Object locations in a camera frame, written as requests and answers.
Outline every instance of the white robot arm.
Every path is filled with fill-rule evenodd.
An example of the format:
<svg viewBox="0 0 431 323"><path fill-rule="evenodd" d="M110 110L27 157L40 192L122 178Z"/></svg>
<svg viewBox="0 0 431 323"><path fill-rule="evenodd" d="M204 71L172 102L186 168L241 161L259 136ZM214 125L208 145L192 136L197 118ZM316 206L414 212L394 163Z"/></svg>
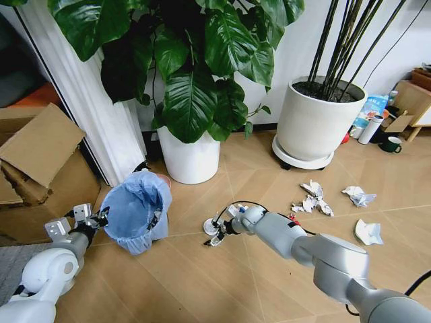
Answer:
<svg viewBox="0 0 431 323"><path fill-rule="evenodd" d="M204 230L215 234L206 245L217 246L229 234L256 235L281 257L314 266L314 284L333 299L355 306L361 323L431 323L431 311L417 301L370 284L364 249L327 234L308 236L297 222L260 206L246 210L231 205L228 213L230 221L214 217L205 222Z"/></svg>
<svg viewBox="0 0 431 323"><path fill-rule="evenodd" d="M84 265L86 248L97 230L107 224L108 209L92 214L91 205L73 208L75 227L66 218L45 224L53 240L50 248L27 262L15 294L0 307L0 322L53 323L58 298L73 287L73 278Z"/></svg>

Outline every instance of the trash can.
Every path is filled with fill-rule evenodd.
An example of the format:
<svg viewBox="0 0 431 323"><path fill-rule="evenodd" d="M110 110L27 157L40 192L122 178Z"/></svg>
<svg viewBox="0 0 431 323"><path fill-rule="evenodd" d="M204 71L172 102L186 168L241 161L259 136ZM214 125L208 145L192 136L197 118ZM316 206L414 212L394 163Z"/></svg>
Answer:
<svg viewBox="0 0 431 323"><path fill-rule="evenodd" d="M105 232L132 255L151 248L168 236L168 209L172 202L163 179L148 170L132 173L103 200L109 207Z"/></svg>

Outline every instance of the white flower pot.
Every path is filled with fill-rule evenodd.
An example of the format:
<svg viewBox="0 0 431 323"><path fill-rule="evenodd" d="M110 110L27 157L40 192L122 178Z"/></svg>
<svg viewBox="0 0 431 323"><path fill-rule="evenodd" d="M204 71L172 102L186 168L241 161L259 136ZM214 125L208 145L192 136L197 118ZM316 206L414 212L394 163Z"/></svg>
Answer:
<svg viewBox="0 0 431 323"><path fill-rule="evenodd" d="M358 101L326 102L297 92L292 84L306 81L300 77L289 83L277 126L277 140L290 156L304 161L327 157L337 149L367 99L361 87L347 90ZM324 77L317 77L322 82ZM341 81L343 88L347 82Z"/></svg>
<svg viewBox="0 0 431 323"><path fill-rule="evenodd" d="M183 184L198 184L213 177L218 169L220 142L204 132L195 143L183 143L167 127L157 130L164 162L170 177Z"/></svg>

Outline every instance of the pot caster wheel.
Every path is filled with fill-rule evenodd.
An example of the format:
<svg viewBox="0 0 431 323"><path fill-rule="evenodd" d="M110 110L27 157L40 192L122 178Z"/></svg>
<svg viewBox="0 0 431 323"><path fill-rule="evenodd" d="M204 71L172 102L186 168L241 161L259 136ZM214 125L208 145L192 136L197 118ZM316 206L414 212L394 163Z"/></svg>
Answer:
<svg viewBox="0 0 431 323"><path fill-rule="evenodd" d="M290 165L290 164L288 164L288 163L286 163L286 162L284 162L284 161L282 161L282 162L280 163L280 166L281 166L281 168L283 168L284 170L289 170L290 168L292 168L292 165Z"/></svg>

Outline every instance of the paper trash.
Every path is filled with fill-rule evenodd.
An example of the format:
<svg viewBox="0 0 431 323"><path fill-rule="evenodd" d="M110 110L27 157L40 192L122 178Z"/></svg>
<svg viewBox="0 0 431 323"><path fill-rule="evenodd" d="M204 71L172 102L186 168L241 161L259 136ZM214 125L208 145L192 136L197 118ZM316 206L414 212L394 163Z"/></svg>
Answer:
<svg viewBox="0 0 431 323"><path fill-rule="evenodd" d="M318 182L313 182L310 180L310 184L300 184L300 186L305 189L308 193L311 195L307 195L305 200L303 200L301 203L292 203L291 210L293 212L308 212L312 213L312 210L314 208L317 208L320 212L323 214L329 215L331 217L334 216L334 212L323 200L323 189L322 186Z"/></svg>
<svg viewBox="0 0 431 323"><path fill-rule="evenodd" d="M371 244L383 244L380 237L380 224L366 224L362 219L359 219L355 227L356 236L367 246Z"/></svg>
<svg viewBox="0 0 431 323"><path fill-rule="evenodd" d="M319 200L323 199L323 189L318 182L313 182L310 180L310 185L303 183L299 184L299 186L309 192L313 197L317 197Z"/></svg>
<svg viewBox="0 0 431 323"><path fill-rule="evenodd" d="M348 186L342 193L349 195L357 207L367 207L367 204L377 196L377 194L365 194L359 186Z"/></svg>

